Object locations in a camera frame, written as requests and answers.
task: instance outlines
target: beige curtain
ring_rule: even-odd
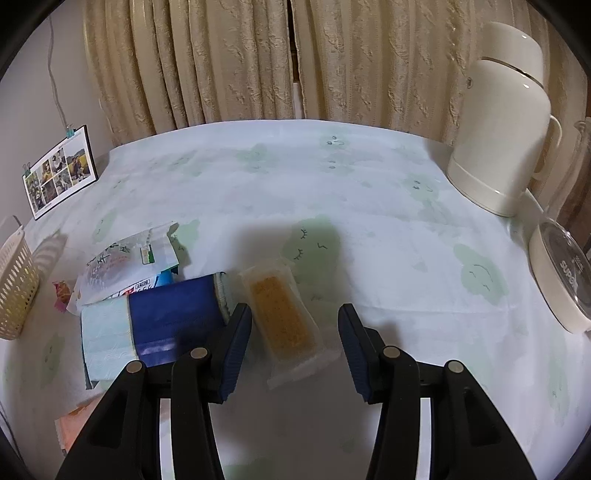
[[[282,0],[86,0],[87,60],[113,140],[293,118]]]
[[[526,0],[292,0],[306,118],[392,128],[453,145],[466,71],[488,21],[530,34],[544,53],[544,84],[564,137],[541,156],[532,184],[547,202],[568,168],[584,118],[586,76],[554,28]]]

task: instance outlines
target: food packaging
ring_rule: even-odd
[[[96,303],[153,278],[178,265],[167,236],[171,224],[136,233],[109,245],[86,264],[78,276],[68,311],[79,314],[84,305]]]
[[[241,273],[249,305],[272,363],[267,384],[309,377],[338,358],[301,301],[287,261],[267,261]]]

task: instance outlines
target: photo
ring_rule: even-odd
[[[64,156],[64,149],[59,149],[54,155],[51,156],[49,159],[51,163],[51,171],[53,173],[58,173],[66,168],[66,157]]]
[[[85,125],[64,138],[22,176],[35,220],[81,189],[97,181]]]
[[[70,179],[70,173],[67,168],[64,168],[59,174],[53,177],[53,181],[56,184],[58,195],[61,195],[72,186],[72,180]]]
[[[90,167],[84,149],[76,152],[72,157],[68,157],[68,169],[70,170],[73,185],[90,177]]]
[[[49,166],[49,160],[43,162],[41,164],[41,167],[38,168],[35,172],[37,173],[37,177],[39,178],[41,184],[45,183],[53,176],[53,174],[51,173],[51,167]]]
[[[53,183],[53,180],[48,181],[41,188],[43,190],[43,197],[45,198],[45,203],[49,203],[57,197],[56,184]]]
[[[37,178],[35,172],[31,173],[27,177],[26,183],[27,193],[29,195],[29,198],[31,199],[33,211],[36,213],[45,206],[45,200],[43,200],[43,195],[41,194],[41,187],[39,186],[39,178]]]

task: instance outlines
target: table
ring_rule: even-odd
[[[554,478],[591,423],[591,345],[544,302],[524,217],[465,199],[444,175],[449,155],[413,135],[320,121],[202,125],[112,150],[98,182],[25,229],[44,281],[21,337],[2,343],[1,400],[36,477],[53,479],[63,458],[55,419],[92,395],[79,320],[53,309],[51,282],[76,278],[113,241],[176,221],[185,278],[226,271],[240,300],[236,273],[282,255],[329,346],[340,349],[336,313],[351,301],[416,360],[463,361],[538,478]],[[212,406],[226,478],[364,478],[379,406],[355,393],[344,355],[268,391],[252,343],[236,391]],[[427,408],[421,419],[426,479]],[[163,410],[165,439],[167,424]],[[163,472],[172,478],[165,443]]]

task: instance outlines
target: white wall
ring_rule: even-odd
[[[113,144],[86,65],[82,4],[83,0],[66,0],[51,15],[55,35],[51,69],[68,123],[75,128],[88,125],[97,158]],[[47,72],[49,38],[45,20],[0,80],[0,221],[10,214],[23,223],[29,221],[22,165],[34,164],[66,136]]]

